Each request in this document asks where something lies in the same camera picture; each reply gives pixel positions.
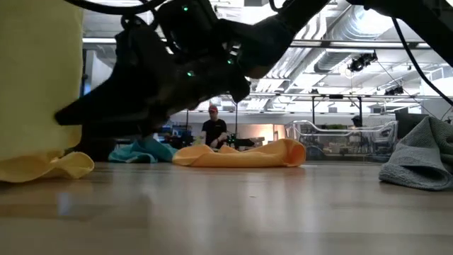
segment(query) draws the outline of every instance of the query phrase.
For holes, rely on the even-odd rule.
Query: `yellow cloth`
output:
[[[0,1],[0,180],[29,181],[56,166],[77,169],[73,177],[92,170],[85,154],[55,162],[81,136],[53,118],[79,95],[81,39],[82,10],[71,4]]]
[[[219,152],[214,152],[207,145],[195,145],[179,150],[173,157],[174,164],[197,167],[300,166],[304,162],[304,145],[291,139],[281,139],[245,152],[225,145]]]

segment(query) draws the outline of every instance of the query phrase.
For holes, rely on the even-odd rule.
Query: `teal cloth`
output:
[[[171,162],[177,151],[169,144],[161,144],[155,139],[146,139],[113,150],[108,155],[108,160],[122,163]]]

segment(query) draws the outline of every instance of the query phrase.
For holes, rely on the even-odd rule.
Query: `black t-shirt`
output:
[[[217,121],[208,120],[207,122],[203,123],[203,128],[201,131],[206,132],[206,145],[210,146],[212,141],[219,138],[219,136],[227,131],[227,124],[218,119]],[[217,145],[217,149],[219,149],[223,145],[223,142],[219,142]]]

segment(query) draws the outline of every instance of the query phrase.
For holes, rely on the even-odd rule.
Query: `wooden floor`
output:
[[[378,173],[98,164],[79,181],[1,184],[1,255],[453,254],[453,193]]]

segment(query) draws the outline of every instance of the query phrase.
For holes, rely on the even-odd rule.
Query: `man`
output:
[[[205,144],[220,149],[227,139],[227,124],[218,118],[219,111],[216,106],[209,108],[210,119],[203,123],[201,135],[205,138]]]

